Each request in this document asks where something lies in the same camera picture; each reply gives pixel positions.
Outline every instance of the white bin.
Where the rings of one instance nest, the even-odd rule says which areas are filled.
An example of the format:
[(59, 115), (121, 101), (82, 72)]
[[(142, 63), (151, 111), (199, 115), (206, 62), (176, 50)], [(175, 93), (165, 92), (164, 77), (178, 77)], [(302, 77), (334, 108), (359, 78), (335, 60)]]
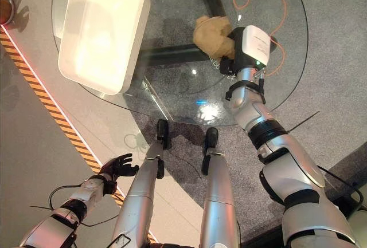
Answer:
[(131, 83), (150, 0), (69, 0), (58, 68), (108, 95)]

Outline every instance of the striped tape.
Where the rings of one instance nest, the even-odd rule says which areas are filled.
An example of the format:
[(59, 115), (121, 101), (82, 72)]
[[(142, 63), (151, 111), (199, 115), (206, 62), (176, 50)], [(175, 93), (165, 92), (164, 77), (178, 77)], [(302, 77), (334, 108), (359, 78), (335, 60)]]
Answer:
[[(38, 96), (50, 115), (53, 117), (57, 125), (63, 131), (65, 136), (70, 140), (80, 156), (85, 160), (86, 164), (91, 168), (94, 173), (98, 173), (101, 169), (101, 162), (89, 148), (88, 144), (78, 133), (76, 128), (72, 125), (69, 119), (66, 117), (63, 110), (56, 103), (54, 98), (47, 91), (43, 83), (35, 74), (32, 67), (28, 64), (22, 53), (17, 48), (14, 41), (9, 36), (4, 26), (0, 27), (0, 43), (5, 48), (10, 58), (14, 61), (15, 66), (19, 69), (24, 79), (28, 82), (29, 86), (33, 89), (34, 93)], [(124, 201), (124, 195), (118, 188), (116, 193), (113, 194), (113, 199), (118, 206), (121, 207)], [(151, 231), (149, 231), (148, 239), (151, 243), (157, 243), (157, 239)]]

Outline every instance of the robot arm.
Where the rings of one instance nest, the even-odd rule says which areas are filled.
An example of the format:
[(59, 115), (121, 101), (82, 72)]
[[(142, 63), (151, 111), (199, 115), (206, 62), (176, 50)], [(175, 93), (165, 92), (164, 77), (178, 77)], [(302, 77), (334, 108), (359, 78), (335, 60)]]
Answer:
[(270, 197), (285, 205), (282, 220), (287, 247), (356, 247), (342, 213), (325, 195), (323, 175), (302, 146), (274, 119), (264, 105), (262, 68), (271, 40), (248, 26), (231, 34), (236, 57), (231, 71), (238, 82), (226, 95), (237, 123), (246, 131), (265, 164), (260, 181)]
[(116, 191), (118, 176), (133, 176), (139, 170), (129, 162), (132, 154), (119, 156), (106, 163), (98, 173), (84, 181), (59, 208), (31, 229), (20, 247), (69, 248), (76, 239), (76, 230), (83, 219), (105, 194)]

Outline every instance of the brown plush toy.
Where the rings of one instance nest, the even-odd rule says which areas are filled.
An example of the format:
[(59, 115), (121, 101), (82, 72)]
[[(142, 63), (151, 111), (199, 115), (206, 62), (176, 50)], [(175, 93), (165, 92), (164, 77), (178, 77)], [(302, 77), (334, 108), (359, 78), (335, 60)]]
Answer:
[(231, 31), (227, 17), (202, 16), (196, 20), (193, 42), (214, 59), (221, 60), (223, 56), (234, 59), (235, 42), (227, 37)]

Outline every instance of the glass table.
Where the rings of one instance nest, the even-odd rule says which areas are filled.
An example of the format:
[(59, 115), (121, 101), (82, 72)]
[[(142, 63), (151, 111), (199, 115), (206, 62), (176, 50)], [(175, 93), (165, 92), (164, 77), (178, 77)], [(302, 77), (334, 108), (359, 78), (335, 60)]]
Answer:
[[(52, 0), (57, 47), (66, 6), (67, 0)], [(130, 89), (110, 96), (84, 88), (111, 104), (156, 118), (199, 125), (235, 124), (224, 97), (236, 80), (221, 75), (219, 63), (192, 44), (196, 19), (202, 15), (226, 15), (233, 27), (255, 25), (272, 33), (282, 47), (271, 53), (267, 66), (266, 104), (269, 109), (282, 104), (297, 86), (307, 54), (301, 0), (151, 0)]]

